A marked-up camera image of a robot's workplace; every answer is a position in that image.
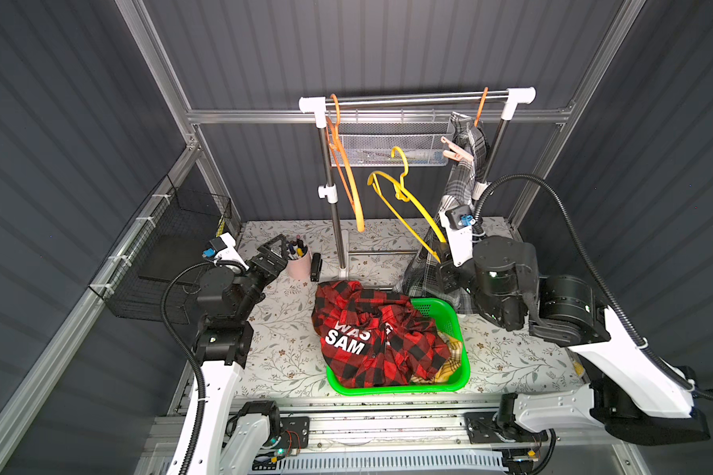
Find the grey plaid long-sleeve shirt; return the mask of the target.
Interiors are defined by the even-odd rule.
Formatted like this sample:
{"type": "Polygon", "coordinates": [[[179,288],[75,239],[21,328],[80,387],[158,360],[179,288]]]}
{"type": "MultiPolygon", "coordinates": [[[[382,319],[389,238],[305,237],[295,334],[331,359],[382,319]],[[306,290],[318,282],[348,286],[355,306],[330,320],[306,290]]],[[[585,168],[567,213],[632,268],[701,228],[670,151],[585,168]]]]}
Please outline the grey plaid long-sleeve shirt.
{"type": "Polygon", "coordinates": [[[434,224],[442,232],[427,231],[424,243],[406,267],[395,289],[411,298],[446,301],[459,315],[475,312],[469,292],[457,282],[456,272],[473,257],[473,207],[487,186],[491,146],[471,116],[451,114],[451,143],[463,152],[452,166],[434,224]]]}

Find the red black plaid shirt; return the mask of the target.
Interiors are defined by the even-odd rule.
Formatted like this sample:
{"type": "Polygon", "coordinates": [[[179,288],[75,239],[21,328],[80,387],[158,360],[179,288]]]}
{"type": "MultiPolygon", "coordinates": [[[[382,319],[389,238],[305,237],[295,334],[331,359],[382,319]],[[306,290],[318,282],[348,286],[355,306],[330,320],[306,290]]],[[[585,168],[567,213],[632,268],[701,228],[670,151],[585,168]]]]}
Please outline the red black plaid shirt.
{"type": "Polygon", "coordinates": [[[347,389],[414,385],[449,357],[436,321],[411,299],[366,289],[358,281],[318,285],[312,314],[325,363],[347,389]]]}

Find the pink clothespin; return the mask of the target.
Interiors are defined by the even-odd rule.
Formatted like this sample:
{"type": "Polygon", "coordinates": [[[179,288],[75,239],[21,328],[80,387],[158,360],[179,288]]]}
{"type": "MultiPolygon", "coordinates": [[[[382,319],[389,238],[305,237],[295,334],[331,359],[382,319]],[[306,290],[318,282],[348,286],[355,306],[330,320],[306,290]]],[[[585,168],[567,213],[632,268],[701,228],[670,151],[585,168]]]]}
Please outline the pink clothespin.
{"type": "Polygon", "coordinates": [[[447,137],[441,136],[441,143],[445,146],[445,148],[442,150],[442,154],[448,160],[453,160],[454,162],[458,163],[475,163],[475,158],[472,154],[469,154],[464,148],[461,148],[460,146],[449,140],[447,137]]]}

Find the yellow plaid long-sleeve shirt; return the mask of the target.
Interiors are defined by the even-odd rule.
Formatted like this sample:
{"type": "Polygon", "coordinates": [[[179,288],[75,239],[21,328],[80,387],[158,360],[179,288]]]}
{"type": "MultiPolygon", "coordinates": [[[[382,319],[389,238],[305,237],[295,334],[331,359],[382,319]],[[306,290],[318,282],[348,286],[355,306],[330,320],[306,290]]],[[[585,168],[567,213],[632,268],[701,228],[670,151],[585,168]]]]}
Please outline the yellow plaid long-sleeve shirt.
{"type": "Polygon", "coordinates": [[[417,375],[413,375],[410,378],[411,383],[425,385],[445,384],[461,368],[461,354],[463,353],[463,343],[457,338],[449,336],[448,334],[444,334],[443,332],[440,334],[440,339],[445,342],[445,344],[447,344],[449,357],[441,366],[441,369],[437,371],[433,378],[427,379],[417,375]]]}

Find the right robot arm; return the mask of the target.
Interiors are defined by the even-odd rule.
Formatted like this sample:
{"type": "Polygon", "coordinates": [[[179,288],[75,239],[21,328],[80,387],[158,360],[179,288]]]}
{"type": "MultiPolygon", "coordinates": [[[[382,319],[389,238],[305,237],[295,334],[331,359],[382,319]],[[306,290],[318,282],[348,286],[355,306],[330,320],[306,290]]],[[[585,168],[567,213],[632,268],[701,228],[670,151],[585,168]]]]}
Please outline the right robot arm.
{"type": "Polygon", "coordinates": [[[463,290],[475,312],[507,331],[527,330],[585,359],[595,377],[578,389],[508,394],[472,431],[505,441],[542,441],[559,429],[602,428],[643,445],[697,443],[710,437],[697,402],[713,402],[694,372],[663,361],[634,328],[606,282],[540,275],[536,249],[500,236],[483,236],[481,203],[442,211],[451,257],[440,269],[445,291],[463,290]]]}

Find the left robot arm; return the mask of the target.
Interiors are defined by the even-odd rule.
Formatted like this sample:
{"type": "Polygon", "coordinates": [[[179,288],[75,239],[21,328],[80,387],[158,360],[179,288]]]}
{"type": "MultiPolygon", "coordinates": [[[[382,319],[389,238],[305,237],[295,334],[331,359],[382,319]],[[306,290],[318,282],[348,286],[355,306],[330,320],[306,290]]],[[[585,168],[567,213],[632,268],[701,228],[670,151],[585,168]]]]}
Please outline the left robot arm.
{"type": "Polygon", "coordinates": [[[232,235],[214,237],[200,262],[178,273],[170,285],[198,272],[195,301],[205,322],[187,344],[168,318],[168,293],[160,299],[166,329],[186,355],[194,382],[170,474],[247,474],[260,463],[283,458],[282,425],[273,401],[251,401],[230,413],[251,351],[250,315],[265,299],[265,288],[286,269],[287,239],[273,237],[243,260],[232,235]]]}

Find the orange plastic hanger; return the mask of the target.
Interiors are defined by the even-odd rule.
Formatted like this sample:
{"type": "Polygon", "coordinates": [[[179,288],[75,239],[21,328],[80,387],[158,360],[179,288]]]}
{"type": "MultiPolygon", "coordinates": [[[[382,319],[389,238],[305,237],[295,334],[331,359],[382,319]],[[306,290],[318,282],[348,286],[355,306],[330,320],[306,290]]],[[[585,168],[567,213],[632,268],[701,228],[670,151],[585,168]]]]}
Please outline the orange plastic hanger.
{"type": "Polygon", "coordinates": [[[366,221],[364,221],[364,210],[362,209],[362,201],[360,201],[360,193],[358,193],[358,185],[355,180],[354,172],[351,168],[348,154],[340,137],[341,124],[341,108],[338,97],[332,94],[330,98],[333,101],[336,112],[336,120],[327,119],[327,138],[328,147],[333,154],[333,158],[338,170],[338,174],[342,180],[347,198],[355,214],[356,228],[360,233],[366,230],[366,221]]]}

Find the brown orange hanger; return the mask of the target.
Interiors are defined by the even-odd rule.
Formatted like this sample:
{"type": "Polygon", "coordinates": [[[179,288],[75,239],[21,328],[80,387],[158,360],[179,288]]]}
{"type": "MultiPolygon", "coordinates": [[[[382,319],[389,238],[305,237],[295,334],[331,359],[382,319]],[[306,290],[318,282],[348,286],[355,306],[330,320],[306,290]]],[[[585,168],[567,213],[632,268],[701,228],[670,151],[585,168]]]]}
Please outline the brown orange hanger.
{"type": "Polygon", "coordinates": [[[485,87],[485,89],[483,89],[483,91],[481,93],[481,97],[479,99],[479,106],[477,107],[477,114],[475,115],[475,121],[473,122],[473,126],[475,128],[479,127],[480,118],[482,115],[482,111],[483,111],[485,102],[487,101],[488,93],[489,93],[489,88],[485,87]]]}

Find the yellow plastic hanger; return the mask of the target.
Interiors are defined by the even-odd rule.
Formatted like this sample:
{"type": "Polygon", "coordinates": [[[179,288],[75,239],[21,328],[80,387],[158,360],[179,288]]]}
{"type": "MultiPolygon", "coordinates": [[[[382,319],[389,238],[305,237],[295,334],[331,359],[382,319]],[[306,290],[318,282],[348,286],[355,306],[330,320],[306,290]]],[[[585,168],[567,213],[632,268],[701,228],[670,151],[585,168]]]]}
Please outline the yellow plastic hanger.
{"type": "Polygon", "coordinates": [[[399,146],[394,146],[390,152],[391,158],[396,158],[396,156],[399,156],[401,158],[401,162],[403,165],[403,171],[402,174],[400,174],[399,178],[396,179],[383,171],[374,171],[368,176],[368,186],[370,186],[372,190],[374,190],[374,193],[382,200],[386,207],[388,207],[388,209],[392,211],[394,217],[396,217],[396,219],[398,219],[400,223],[402,223],[402,225],[404,225],[404,227],[406,227],[406,229],[410,231],[410,234],[415,239],[417,239],[419,243],[421,243],[423,249],[427,251],[428,255],[431,255],[431,257],[433,257],[435,261],[441,262],[441,257],[439,256],[439,253],[435,251],[435,249],[433,249],[433,247],[407,223],[407,221],[389,203],[387,198],[382,193],[382,189],[379,183],[379,179],[381,177],[389,181],[393,186],[395,199],[403,203],[411,203],[428,223],[430,230],[436,236],[439,243],[441,243],[442,245],[444,243],[447,243],[447,239],[444,236],[444,233],[441,231],[439,225],[436,223],[436,220],[405,186],[405,178],[409,173],[409,161],[404,150],[402,150],[402,148],[400,148],[399,146]]]}

